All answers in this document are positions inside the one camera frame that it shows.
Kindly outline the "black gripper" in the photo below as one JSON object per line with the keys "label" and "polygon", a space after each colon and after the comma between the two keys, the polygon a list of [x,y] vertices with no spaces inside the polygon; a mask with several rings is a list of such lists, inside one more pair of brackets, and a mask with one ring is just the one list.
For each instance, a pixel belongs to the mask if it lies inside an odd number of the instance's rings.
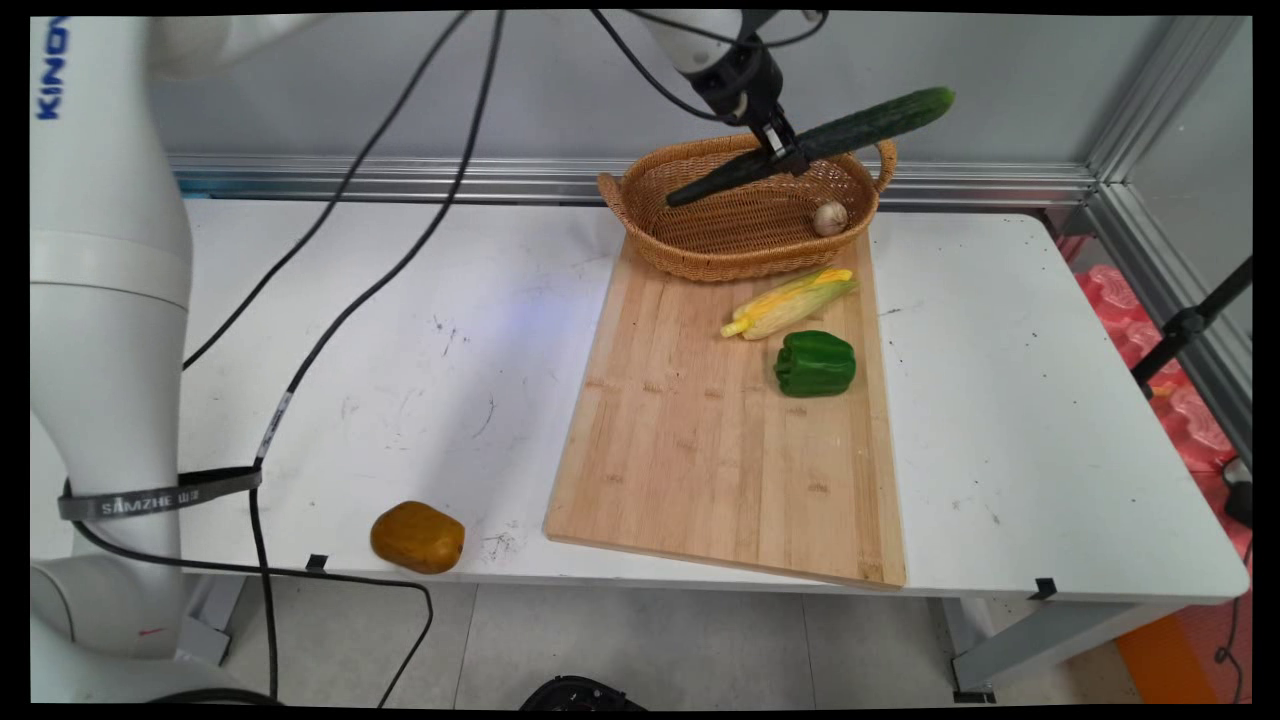
{"label": "black gripper", "polygon": [[780,104],[783,76],[764,41],[695,44],[690,50],[690,85],[709,115],[730,126],[750,127],[776,174],[806,172],[810,159]]}

